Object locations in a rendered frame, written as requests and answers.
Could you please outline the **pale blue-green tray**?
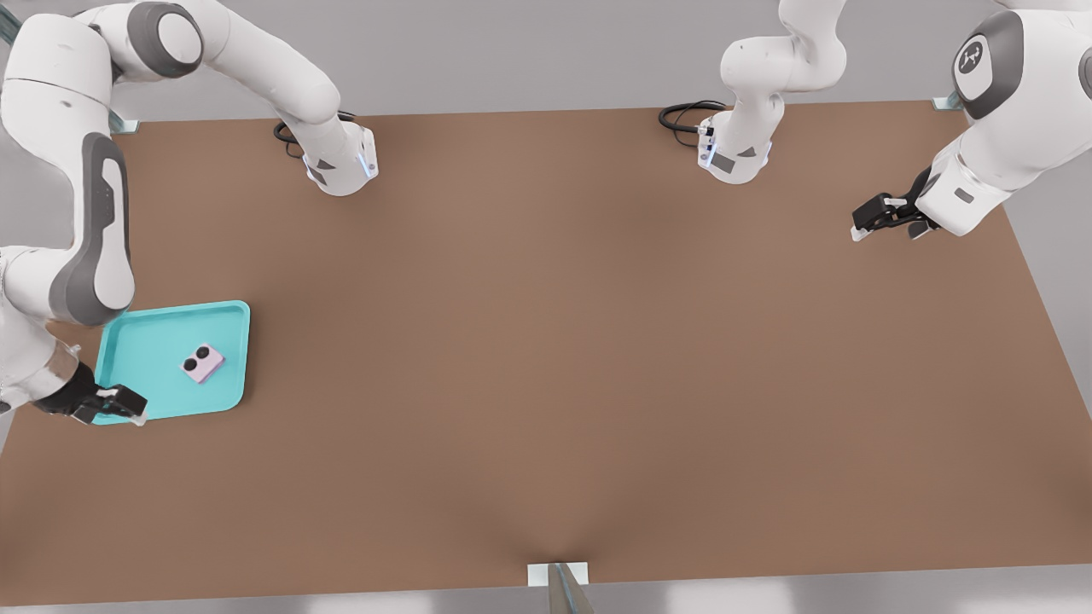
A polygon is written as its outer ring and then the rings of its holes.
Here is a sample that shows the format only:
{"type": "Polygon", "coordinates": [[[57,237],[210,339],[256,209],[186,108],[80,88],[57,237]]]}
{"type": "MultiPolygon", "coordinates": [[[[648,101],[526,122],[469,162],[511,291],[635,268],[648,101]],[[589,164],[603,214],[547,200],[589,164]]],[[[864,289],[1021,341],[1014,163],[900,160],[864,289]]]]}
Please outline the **pale blue-green tray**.
{"type": "Polygon", "coordinates": [[[227,411],[244,397],[250,323],[250,306],[240,300],[130,310],[102,329],[96,381],[145,397],[149,420],[227,411]],[[203,385],[180,368],[200,345],[226,358],[203,385]]]}

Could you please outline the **small pale lilac phone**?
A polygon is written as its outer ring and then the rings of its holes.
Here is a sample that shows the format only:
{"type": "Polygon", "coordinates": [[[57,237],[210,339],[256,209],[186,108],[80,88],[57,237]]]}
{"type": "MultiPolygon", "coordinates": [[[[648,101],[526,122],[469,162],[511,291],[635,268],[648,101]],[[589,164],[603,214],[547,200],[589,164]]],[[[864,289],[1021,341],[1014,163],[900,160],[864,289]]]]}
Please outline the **small pale lilac phone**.
{"type": "Polygon", "coordinates": [[[195,383],[203,385],[225,362],[226,358],[214,346],[200,345],[181,362],[180,368],[195,383]]]}

